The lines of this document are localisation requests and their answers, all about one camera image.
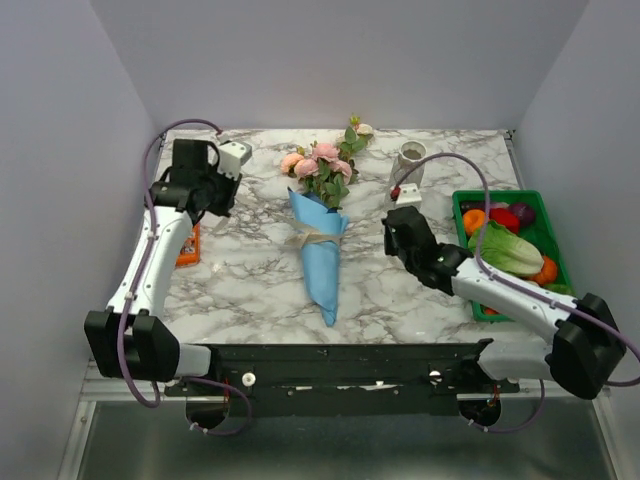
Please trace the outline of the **pink flower bouquet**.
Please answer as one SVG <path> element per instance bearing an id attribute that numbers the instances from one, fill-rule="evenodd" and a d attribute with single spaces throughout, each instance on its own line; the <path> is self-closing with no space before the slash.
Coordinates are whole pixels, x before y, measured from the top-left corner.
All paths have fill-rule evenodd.
<path id="1" fill-rule="evenodd" d="M 349 195 L 349 186 L 359 176 L 354 156 L 361 150 L 357 143 L 338 145 L 314 142 L 310 150 L 299 146 L 280 163 L 281 173 L 295 178 L 305 194 L 319 199 L 331 210 L 340 210 Z"/>

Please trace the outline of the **blue wrapping paper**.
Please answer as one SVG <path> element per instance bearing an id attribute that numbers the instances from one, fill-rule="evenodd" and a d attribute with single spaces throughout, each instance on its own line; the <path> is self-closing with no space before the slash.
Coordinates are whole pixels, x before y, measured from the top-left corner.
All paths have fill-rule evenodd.
<path id="1" fill-rule="evenodd" d="M 331 210 L 309 194 L 288 190 L 295 220 L 328 234 L 341 234 L 349 218 Z M 300 250 L 306 292 L 320 309 L 327 327 L 333 327 L 338 314 L 341 247 L 332 242 L 306 245 Z"/>

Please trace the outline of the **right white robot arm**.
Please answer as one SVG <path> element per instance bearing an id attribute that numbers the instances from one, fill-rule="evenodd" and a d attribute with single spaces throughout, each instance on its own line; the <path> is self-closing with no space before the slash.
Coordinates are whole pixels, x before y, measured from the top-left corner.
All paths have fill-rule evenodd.
<path id="1" fill-rule="evenodd" d="M 467 389 L 480 392 L 503 379 L 548 380 L 591 400 L 608 383 L 627 348 L 602 298 L 551 292 L 481 264 L 470 251 L 437 242 L 413 206 L 389 211 L 382 224 L 386 255 L 424 286 L 493 308 L 537 335 L 524 344 L 492 341 L 464 362 L 459 371 Z"/>

